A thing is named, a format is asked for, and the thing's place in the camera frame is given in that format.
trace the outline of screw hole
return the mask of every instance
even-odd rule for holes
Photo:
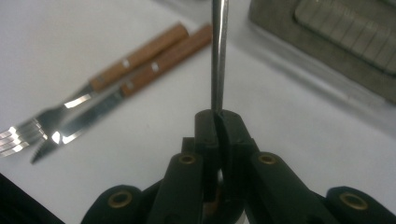
[[[195,163],[195,157],[193,157],[192,155],[184,155],[179,157],[178,161],[183,164],[192,164]]]
[[[127,190],[120,190],[112,194],[107,201],[107,204],[112,208],[122,208],[132,201],[132,194]]]
[[[340,195],[340,199],[344,204],[356,210],[366,210],[369,207],[366,201],[353,193],[344,192]]]
[[[272,165],[276,163],[275,157],[268,154],[260,155],[259,161],[268,165]]]

